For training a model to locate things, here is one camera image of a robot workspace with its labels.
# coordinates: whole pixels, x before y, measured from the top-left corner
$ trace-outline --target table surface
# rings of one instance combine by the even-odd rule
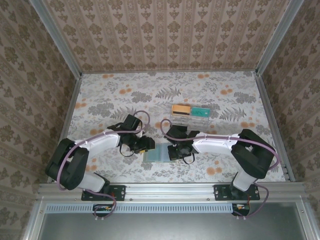
[[[145,110],[151,116],[146,135],[166,143],[160,121],[170,117],[173,104],[185,104],[211,110],[208,133],[230,135],[248,128],[274,146],[253,72],[84,74],[81,79],[68,131],[71,140],[86,139],[122,122],[127,114]],[[143,113],[138,116],[147,120]],[[86,166],[112,183],[230,182],[239,169],[237,161],[224,154],[197,154],[191,165],[182,160],[150,163],[140,154],[123,157],[118,148],[88,159]],[[285,181],[282,168],[269,171],[262,181]]]

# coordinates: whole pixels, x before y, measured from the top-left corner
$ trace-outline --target patterned wall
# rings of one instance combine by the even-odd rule
[[[255,69],[289,0],[44,0],[83,72]]]
[[[263,80],[298,181],[320,219],[320,1],[305,0]]]
[[[28,223],[74,83],[30,3],[1,0],[0,239],[18,239]]]

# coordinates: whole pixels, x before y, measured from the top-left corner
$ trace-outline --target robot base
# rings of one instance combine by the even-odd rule
[[[126,196],[126,186],[125,185],[109,185],[107,191],[101,192],[113,196],[117,201],[124,201]],[[81,195],[82,201],[112,201],[106,196],[94,195],[85,190],[82,191]]]
[[[250,201],[260,200],[258,187],[254,184],[252,184],[246,192],[238,190],[240,194],[238,194],[237,198],[232,194],[230,184],[214,185],[213,189],[216,201],[248,201],[248,196],[250,197]]]

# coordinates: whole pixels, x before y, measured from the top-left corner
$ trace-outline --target aluminum frame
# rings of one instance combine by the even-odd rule
[[[263,72],[266,70],[266,67],[268,66],[273,55],[275,54],[279,44],[284,38],[288,28],[290,27],[292,21],[297,15],[303,2],[304,0],[292,0],[288,3],[288,6],[278,26],[276,27],[267,47],[263,52],[262,57],[260,58],[258,65],[256,66],[259,75],[262,75]]]
[[[43,22],[45,28],[49,32],[52,40],[59,49],[59,52],[63,56],[66,64],[69,66],[71,72],[73,73],[76,80],[79,80],[81,77],[81,66],[77,62],[72,49],[69,48],[69,45],[65,41],[63,35],[60,33],[57,28],[55,21],[51,17],[50,12],[46,8],[44,1],[42,0],[30,0],[32,6],[34,7],[36,13],[39,15],[41,21]]]
[[[220,184],[226,183],[112,183],[112,185],[126,186],[125,200],[118,204],[241,203],[241,201],[216,201],[213,186]],[[320,239],[319,229],[310,204],[307,202],[307,194],[302,182],[262,182],[261,184],[269,189],[268,203],[296,203],[307,239]],[[256,202],[262,202],[266,197],[266,191],[263,188],[260,188],[259,191],[261,199]],[[47,204],[83,204],[81,192],[81,189],[60,191],[55,183],[41,184],[24,240],[38,240]],[[86,203],[106,204],[111,201],[88,201]]]
[[[271,107],[271,103],[268,97],[268,93],[266,90],[266,87],[264,85],[264,81],[262,79],[261,75],[257,75],[255,74],[255,82],[257,85],[257,88],[259,90],[259,94],[261,97],[261,102],[265,111],[265,115],[266,115],[266,119],[268,120],[269,126],[270,126],[270,130],[271,130],[271,134],[272,134],[272,138],[274,141],[274,145],[276,148],[277,153],[280,156],[280,159],[283,160],[283,162],[281,163],[282,165],[284,165],[285,167],[283,167],[283,173],[288,174],[289,180],[294,182],[296,181],[295,176],[294,176],[294,172],[292,171],[288,156],[287,156],[287,152],[285,149],[285,145],[284,142],[282,141],[281,138],[281,134],[277,125],[277,121],[276,121],[276,117],[274,115],[274,112],[272,110]]]

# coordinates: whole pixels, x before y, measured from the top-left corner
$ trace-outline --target cable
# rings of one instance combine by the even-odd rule
[[[266,204],[266,202],[268,200],[268,197],[269,197],[268,188],[266,188],[265,186],[262,186],[262,185],[260,185],[260,184],[258,184],[256,182],[254,182],[253,184],[256,185],[259,188],[262,188],[262,189],[266,190],[266,196],[265,196],[263,202],[261,203],[261,205],[258,207],[258,209],[256,211],[254,211],[253,213],[247,215],[247,216],[243,216],[240,212],[237,212],[237,211],[233,210],[234,213],[239,215],[238,217],[241,217],[243,219],[247,219],[247,218],[250,218],[250,217],[253,217],[254,215],[256,215],[263,208],[263,206]]]
[[[119,147],[119,153],[120,153],[122,156],[126,157],[126,158],[129,158],[129,157],[131,157],[131,156],[133,156],[133,155],[135,154],[135,152],[133,152],[133,153],[130,154],[130,155],[124,155],[124,154],[121,152],[121,149],[122,149],[122,144],[121,144],[120,147]]]
[[[107,198],[112,199],[112,201],[113,201],[113,208],[111,209],[111,211],[110,211],[106,216],[104,216],[104,218],[108,218],[108,217],[110,217],[110,216],[114,213],[114,211],[116,210],[116,207],[117,207],[117,201],[116,201],[115,197],[113,197],[113,196],[111,196],[111,195],[109,195],[109,194],[99,193],[99,192],[95,192],[95,191],[91,191],[91,190],[85,190],[85,191],[87,191],[88,193],[97,195],[97,196],[103,196],[103,197],[107,197]],[[102,207],[103,207],[103,206],[100,205],[100,206],[97,206],[97,207],[94,209],[93,215],[94,215],[96,218],[98,218],[98,216],[97,216],[97,210],[100,209],[100,208],[102,208]]]
[[[254,145],[257,145],[257,146],[262,147],[264,149],[267,149],[268,151],[270,151],[275,156],[276,162],[275,162],[275,164],[270,166],[268,170],[274,169],[280,163],[280,158],[279,158],[279,155],[276,153],[276,151],[274,151],[269,146],[266,146],[266,145],[264,145],[264,144],[262,144],[260,142],[252,141],[252,140],[248,140],[248,139],[242,139],[242,138],[238,138],[238,137],[231,137],[231,136],[210,136],[210,135],[207,135],[206,137],[204,137],[204,136],[196,136],[196,137],[191,137],[191,138],[175,138],[175,137],[171,137],[171,136],[169,136],[169,135],[167,135],[165,133],[165,131],[163,129],[163,126],[162,126],[164,121],[168,121],[171,126],[172,126],[172,122],[169,119],[166,119],[166,118],[163,119],[160,122],[160,130],[161,130],[162,134],[168,139],[171,139],[171,140],[174,140],[174,141],[178,141],[178,142],[190,141],[190,140],[198,140],[198,139],[217,139],[217,140],[240,141],[240,142],[244,142],[244,143],[248,143],[248,144],[254,144]]]
[[[250,195],[248,194],[248,202],[246,203],[249,205],[249,208],[250,208]]]
[[[195,157],[195,154],[194,154],[194,153],[192,153],[192,156],[193,156],[193,161],[190,162],[190,163],[187,163],[184,157],[182,158],[182,160],[183,160],[184,163],[187,164],[187,165],[193,164],[193,163],[195,162],[195,160],[196,160],[196,157]]]
[[[60,178],[61,178],[61,173],[62,173],[62,170],[64,169],[65,167],[65,164],[67,162],[67,159],[69,158],[69,156],[74,152],[74,150],[81,146],[82,144],[85,144],[85,143],[90,143],[92,140],[94,139],[97,139],[97,138],[100,138],[100,137],[103,137],[103,136],[106,136],[106,135],[110,135],[110,134],[132,134],[132,133],[139,133],[141,131],[143,131],[144,129],[146,129],[149,125],[150,125],[150,115],[149,113],[147,113],[146,111],[144,110],[139,110],[139,111],[136,111],[133,115],[136,115],[137,113],[145,113],[148,117],[148,122],[147,124],[144,125],[144,127],[138,129],[138,130],[134,130],[134,131],[108,131],[108,132],[101,132],[95,136],[92,136],[92,137],[89,137],[81,142],[79,142],[78,144],[74,145],[70,150],[69,152],[65,155],[64,159],[62,160],[62,163],[61,163],[61,166],[59,168],[59,171],[58,171],[58,175],[56,177],[56,184],[58,186],[58,188],[61,190],[61,191],[64,191],[66,190],[65,188],[62,188],[61,185],[60,185]]]

